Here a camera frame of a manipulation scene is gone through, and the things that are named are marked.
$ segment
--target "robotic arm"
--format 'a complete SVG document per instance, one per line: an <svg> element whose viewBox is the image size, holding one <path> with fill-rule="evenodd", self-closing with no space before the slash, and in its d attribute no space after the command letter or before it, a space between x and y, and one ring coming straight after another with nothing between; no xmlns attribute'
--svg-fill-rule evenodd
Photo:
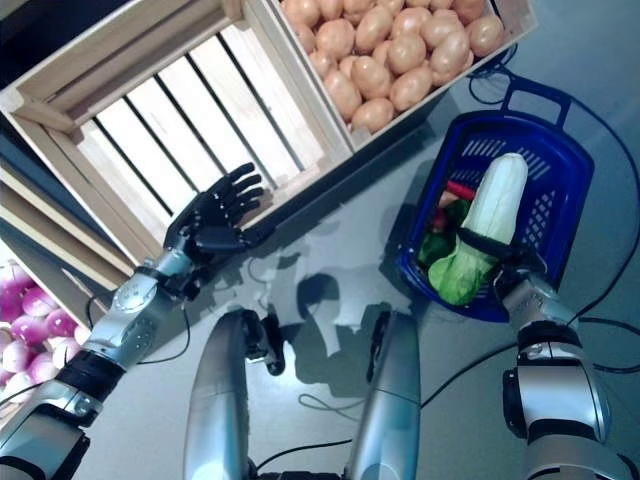
<svg viewBox="0 0 640 480"><path fill-rule="evenodd" d="M168 312L193 299L220 254L242 252L266 237L237 222L259 206L259 175L243 165L199 193L168 229L164 252L145 262L115 293L109 312L57 377L33 396L0 432L0 479L65 480L75 473L102 404L143 359Z"/></svg>
<svg viewBox="0 0 640 480"><path fill-rule="evenodd" d="M611 413L573 312L535 274L522 275L503 304L518 335L517 366L503 375L503 408L509 429L527 440L523 478L638 480L635 466L604 445Z"/></svg>

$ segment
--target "red vegetable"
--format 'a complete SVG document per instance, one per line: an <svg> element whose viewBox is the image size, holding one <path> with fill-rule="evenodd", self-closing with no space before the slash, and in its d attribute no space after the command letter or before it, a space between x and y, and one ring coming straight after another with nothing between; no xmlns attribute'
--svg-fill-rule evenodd
<svg viewBox="0 0 640 480"><path fill-rule="evenodd" d="M476 192L474 190L459 183L452 182L451 180L447 182L447 191L453 193L454 195L457 195L463 200L471 201L476 196Z"/></svg>
<svg viewBox="0 0 640 480"><path fill-rule="evenodd" d="M447 227L447 215L442 208L436 210L431 226L434 232L444 232L444 229Z"/></svg>

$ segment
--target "basket handle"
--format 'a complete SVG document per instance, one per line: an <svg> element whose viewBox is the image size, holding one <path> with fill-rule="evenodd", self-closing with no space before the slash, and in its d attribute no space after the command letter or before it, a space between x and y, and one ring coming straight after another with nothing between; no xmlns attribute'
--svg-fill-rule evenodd
<svg viewBox="0 0 640 480"><path fill-rule="evenodd" d="M562 128L564 126L567 114L569 113L569 108L571 107L571 97L569 97L565 92L518 75L513 75L509 82L507 92L505 93L504 100L502 101L501 108L503 111L510 110L509 102L511 102L511 97L514 92L517 91L531 93L558 104L560 106L560 113L558 114L555 124L558 128Z"/></svg>

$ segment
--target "potato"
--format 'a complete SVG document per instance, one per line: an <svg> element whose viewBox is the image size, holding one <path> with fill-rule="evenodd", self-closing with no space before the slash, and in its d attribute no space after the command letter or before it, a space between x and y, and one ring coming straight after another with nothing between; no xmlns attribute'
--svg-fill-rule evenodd
<svg viewBox="0 0 640 480"><path fill-rule="evenodd" d="M452 32L463 30L464 25L453 10L436 10L420 29L420 35L429 50L433 50Z"/></svg>
<svg viewBox="0 0 640 480"><path fill-rule="evenodd" d="M378 0L377 4L387 7L391 15L395 17L404 7L404 0Z"/></svg>
<svg viewBox="0 0 640 480"><path fill-rule="evenodd" d="M393 15L381 5L373 7L363 17L356 30L356 48L358 52L368 54L384 41L391 33Z"/></svg>
<svg viewBox="0 0 640 480"><path fill-rule="evenodd" d="M429 64L433 71L434 85L440 86L451 80L462 71L462 67L469 58L469 37L464 30L449 34L438 45Z"/></svg>
<svg viewBox="0 0 640 480"><path fill-rule="evenodd" d="M332 70L324 79L324 86L340 116L345 122L351 120L355 111L362 105L362 97L353 82L344 73Z"/></svg>
<svg viewBox="0 0 640 480"><path fill-rule="evenodd" d="M393 114L393 103L386 98L374 98L356 110L351 127L353 130L366 128L370 133L376 133L393 120Z"/></svg>
<svg viewBox="0 0 640 480"><path fill-rule="evenodd" d="M357 27L366 14L367 12L345 13L342 15L342 18L344 18L354 27Z"/></svg>
<svg viewBox="0 0 640 480"><path fill-rule="evenodd" d="M371 55L376 62L386 68L389 68L388 53L390 46L391 40L385 40L384 42L378 44L378 46L373 51L373 54Z"/></svg>
<svg viewBox="0 0 640 480"><path fill-rule="evenodd" d="M394 38L389 45L387 62L396 75L402 75L420 65L427 55L427 48L420 35L407 33Z"/></svg>
<svg viewBox="0 0 640 480"><path fill-rule="evenodd" d="M407 0L407 7L423 7L427 8L431 0Z"/></svg>
<svg viewBox="0 0 640 480"><path fill-rule="evenodd" d="M291 25L304 23L313 27L320 20L320 7L316 0L287 0L283 8L284 15Z"/></svg>
<svg viewBox="0 0 640 480"><path fill-rule="evenodd" d="M373 7L373 0L344 0L346 13L367 13L371 7Z"/></svg>
<svg viewBox="0 0 640 480"><path fill-rule="evenodd" d="M318 50L333 55L337 61L342 60L353 50L356 31L344 18L323 23L316 33Z"/></svg>
<svg viewBox="0 0 640 480"><path fill-rule="evenodd" d="M344 57L342 60L340 60L338 68L348 78L351 78L351 69L353 68L353 62L355 62L356 58L358 57L356 57L355 55L349 55L348 57Z"/></svg>
<svg viewBox="0 0 640 480"><path fill-rule="evenodd" d="M467 68L473 65L473 59L474 59L473 52L469 50L469 53L467 54L467 59L464 61L464 64L462 65L462 68L460 69L460 71L464 72Z"/></svg>
<svg viewBox="0 0 640 480"><path fill-rule="evenodd" d="M325 20L336 20L342 15L344 0L317 0L320 14Z"/></svg>
<svg viewBox="0 0 640 480"><path fill-rule="evenodd" d="M336 59L333 58L333 55L324 50L316 50L309 55L309 58L311 59L313 68L315 68L318 75L320 75L320 78L325 78L329 72L338 68L338 64L336 63Z"/></svg>
<svg viewBox="0 0 640 480"><path fill-rule="evenodd" d="M399 37L405 33L415 33L420 35L422 24L431 16L426 8L415 7L406 8L401 11L393 21L391 28L391 38Z"/></svg>
<svg viewBox="0 0 640 480"><path fill-rule="evenodd" d="M404 112L427 96L431 83L431 70L423 66L414 68L393 82L389 99L396 110Z"/></svg>
<svg viewBox="0 0 640 480"><path fill-rule="evenodd" d="M314 37L311 29L304 23L295 23L291 26L293 33L296 34L298 40L302 44L302 48L307 53L311 53L316 48L316 37Z"/></svg>
<svg viewBox="0 0 640 480"><path fill-rule="evenodd" d="M367 100L387 97L391 90L391 73L371 57L353 62L351 80Z"/></svg>
<svg viewBox="0 0 640 480"><path fill-rule="evenodd" d="M436 10L451 8L452 4L453 0L431 0L429 10L435 12Z"/></svg>
<svg viewBox="0 0 640 480"><path fill-rule="evenodd" d="M474 20L467 25L466 30L471 51L476 57L486 57L502 45L504 25L497 15Z"/></svg>
<svg viewBox="0 0 640 480"><path fill-rule="evenodd" d="M453 0L452 8L463 25L468 25L482 16L485 0Z"/></svg>

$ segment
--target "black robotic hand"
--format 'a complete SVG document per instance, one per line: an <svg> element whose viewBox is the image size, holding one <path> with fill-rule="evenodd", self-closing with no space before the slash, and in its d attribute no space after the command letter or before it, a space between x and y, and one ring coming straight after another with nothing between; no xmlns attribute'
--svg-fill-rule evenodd
<svg viewBox="0 0 640 480"><path fill-rule="evenodd" d="M164 248L180 249L203 266L216 254L242 252L263 241L269 231L237 227L246 213L260 206L258 199L264 194L262 187L254 187L260 175L246 176L254 169L244 164L199 193L169 226Z"/></svg>

